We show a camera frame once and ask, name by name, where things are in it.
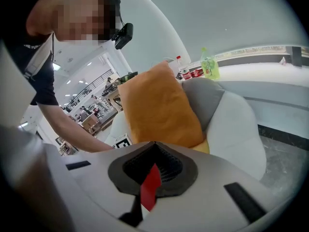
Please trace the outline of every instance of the black t-shirt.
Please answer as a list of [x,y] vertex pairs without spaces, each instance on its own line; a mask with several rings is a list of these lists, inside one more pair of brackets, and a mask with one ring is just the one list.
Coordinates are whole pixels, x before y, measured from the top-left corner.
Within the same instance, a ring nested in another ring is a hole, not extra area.
[[[6,33],[3,36],[5,45],[22,74],[24,74],[35,52],[50,36],[29,36],[27,33],[26,20],[37,1],[38,0],[23,1],[23,6],[18,9],[18,13],[6,22]],[[43,64],[40,71],[33,76],[33,80],[29,79],[29,83],[37,91],[31,105],[36,105],[37,103],[58,105],[53,86],[54,67],[52,63],[52,53]]]

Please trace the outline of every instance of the white couch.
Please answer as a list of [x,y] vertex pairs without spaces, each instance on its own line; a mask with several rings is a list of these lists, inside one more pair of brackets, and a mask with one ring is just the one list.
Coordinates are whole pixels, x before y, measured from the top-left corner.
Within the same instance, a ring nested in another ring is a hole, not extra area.
[[[183,88],[207,135],[210,154],[260,180],[266,169],[266,155],[252,108],[243,97],[223,90],[213,81],[194,79],[196,81],[184,82]],[[197,87],[202,91],[192,92]],[[113,145],[115,139],[125,133],[131,138],[125,114],[120,112],[113,120],[105,143]]]

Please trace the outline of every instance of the beverage bottle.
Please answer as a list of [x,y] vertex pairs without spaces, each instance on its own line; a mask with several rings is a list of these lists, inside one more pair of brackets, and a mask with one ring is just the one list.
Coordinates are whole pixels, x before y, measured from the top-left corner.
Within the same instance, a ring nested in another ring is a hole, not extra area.
[[205,47],[202,48],[201,66],[206,78],[215,80],[220,78],[218,62],[207,54]]
[[185,80],[192,78],[191,73],[189,71],[189,68],[183,62],[183,60],[182,60],[182,58],[180,56],[177,56],[177,63],[178,63],[178,68],[179,68],[179,71],[180,71],[182,77]]

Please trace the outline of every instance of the orange cushion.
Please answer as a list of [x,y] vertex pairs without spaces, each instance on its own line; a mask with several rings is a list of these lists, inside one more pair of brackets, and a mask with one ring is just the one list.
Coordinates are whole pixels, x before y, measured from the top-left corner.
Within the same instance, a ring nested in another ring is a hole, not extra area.
[[203,142],[201,124],[167,62],[118,89],[133,143],[161,141],[189,148]]

